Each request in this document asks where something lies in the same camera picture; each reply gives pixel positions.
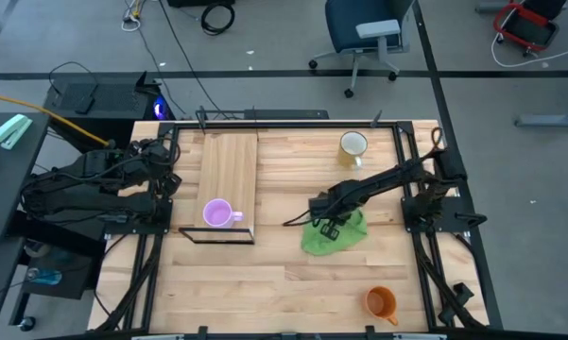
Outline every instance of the chair wheel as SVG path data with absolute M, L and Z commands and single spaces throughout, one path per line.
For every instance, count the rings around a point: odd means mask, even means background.
M 23 318 L 21 323 L 19 324 L 19 330 L 21 332 L 29 332 L 34 329 L 36 326 L 36 318 L 33 316 L 26 316 Z

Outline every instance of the wooden table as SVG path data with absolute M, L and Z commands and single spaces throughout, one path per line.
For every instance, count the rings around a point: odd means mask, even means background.
M 133 140 L 155 138 L 157 122 L 138 122 Z M 413 121 L 421 154 L 431 149 L 437 121 Z M 401 189 L 375 196 L 363 208 L 369 237 L 325 257 L 300 248 L 301 228 L 281 224 L 307 209 L 307 199 L 344 179 L 364 179 L 397 164 L 392 133 L 356 129 L 369 140 L 361 170 L 336 162 L 338 142 L 348 128 L 274 128 L 258 130 L 256 227 L 254 246 L 194 245 L 177 229 L 191 226 L 198 196 L 204 137 L 186 129 L 179 138 L 182 155 L 175 173 L 182 178 L 173 195 L 170 232 L 165 236 L 151 317 L 152 333 L 225 332 L 378 332 L 427 331 L 411 236 L 404 230 Z M 405 154 L 409 155 L 407 145 Z M 464 282 L 475 297 L 473 316 L 488 322 L 471 253 L 451 234 L 439 234 L 447 282 Z M 108 310 L 129 288 L 137 236 L 129 235 L 103 263 L 97 293 Z M 369 316 L 362 298 L 375 285 L 397 297 L 399 326 Z M 439 295 L 431 282 L 436 312 Z M 144 301 L 139 295 L 137 306 Z M 140 324 L 142 307 L 135 313 Z M 89 329 L 104 321 L 95 304 Z

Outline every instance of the orange cup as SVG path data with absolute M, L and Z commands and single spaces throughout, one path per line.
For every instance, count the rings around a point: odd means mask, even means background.
M 399 324 L 395 316 L 397 301 L 390 289 L 381 286 L 371 288 L 364 299 L 364 306 L 371 315 L 388 320 L 394 326 Z

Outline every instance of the blue light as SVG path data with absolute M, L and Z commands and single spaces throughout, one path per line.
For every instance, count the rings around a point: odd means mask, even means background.
M 166 108 L 167 108 L 166 101 L 161 95 L 158 96 L 155 102 L 153 102 L 153 115 L 158 120 L 166 120 L 167 119 Z

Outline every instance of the wooden cutting board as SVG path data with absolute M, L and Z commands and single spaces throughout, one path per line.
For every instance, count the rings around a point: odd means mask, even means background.
M 256 132 L 206 134 L 194 217 L 196 228 L 210 228 L 203 219 L 203 208 L 212 199 L 223 198 L 232 205 L 234 212 L 244 213 L 244 220 L 235 222 L 233 228 L 250 230 L 253 235 L 257 151 Z M 227 232 L 213 232 L 211 235 L 194 232 L 192 237 L 217 241 L 237 236 L 248 237 Z

